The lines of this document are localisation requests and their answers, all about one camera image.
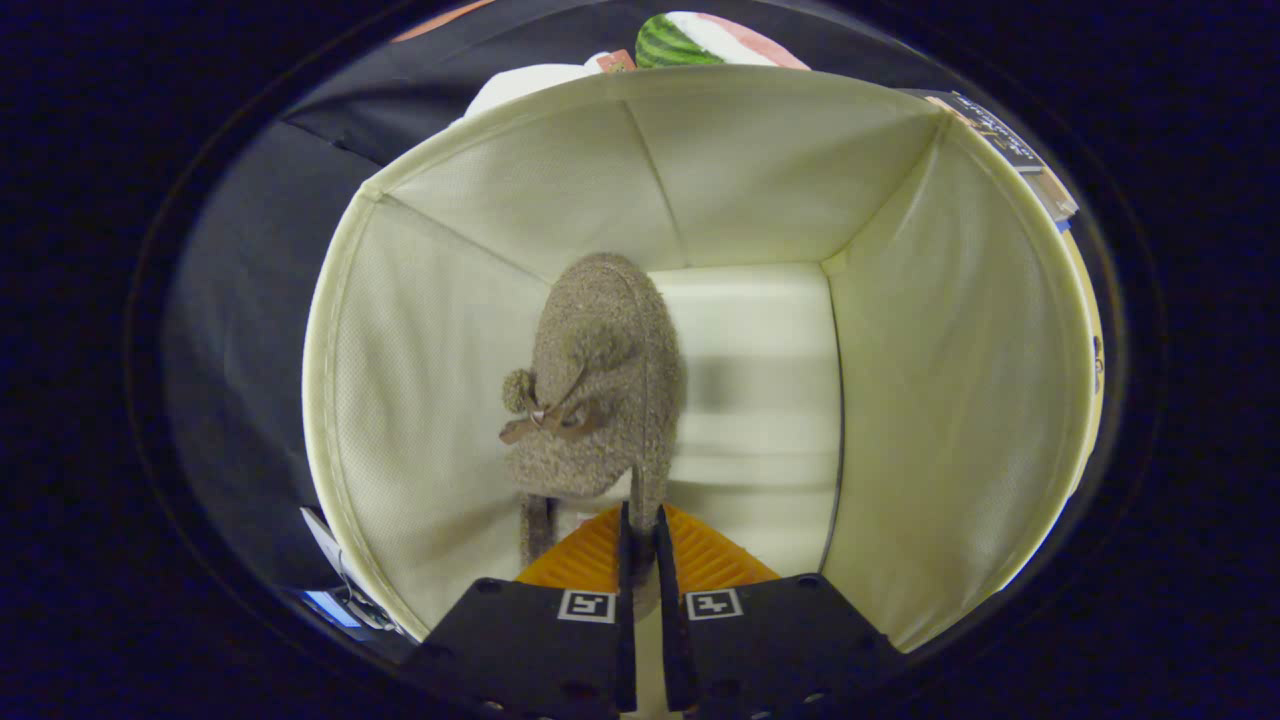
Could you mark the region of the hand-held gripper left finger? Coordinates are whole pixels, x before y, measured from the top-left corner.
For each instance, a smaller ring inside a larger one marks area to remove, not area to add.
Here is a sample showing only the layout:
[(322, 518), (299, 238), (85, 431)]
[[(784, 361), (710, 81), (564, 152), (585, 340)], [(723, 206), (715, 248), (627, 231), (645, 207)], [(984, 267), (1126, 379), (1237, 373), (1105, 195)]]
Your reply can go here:
[(637, 707), (628, 505), (603, 529), (614, 589), (476, 579), (398, 675), (486, 719), (620, 719)]

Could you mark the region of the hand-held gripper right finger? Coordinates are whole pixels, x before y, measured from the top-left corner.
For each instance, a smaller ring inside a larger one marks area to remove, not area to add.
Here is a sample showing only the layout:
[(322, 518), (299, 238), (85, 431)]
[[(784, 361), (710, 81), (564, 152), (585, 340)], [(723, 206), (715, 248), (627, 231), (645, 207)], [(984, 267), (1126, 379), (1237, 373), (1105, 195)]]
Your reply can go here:
[(655, 557), (666, 702), (685, 719), (847, 717), (905, 671), (826, 577), (782, 577), (672, 505)]

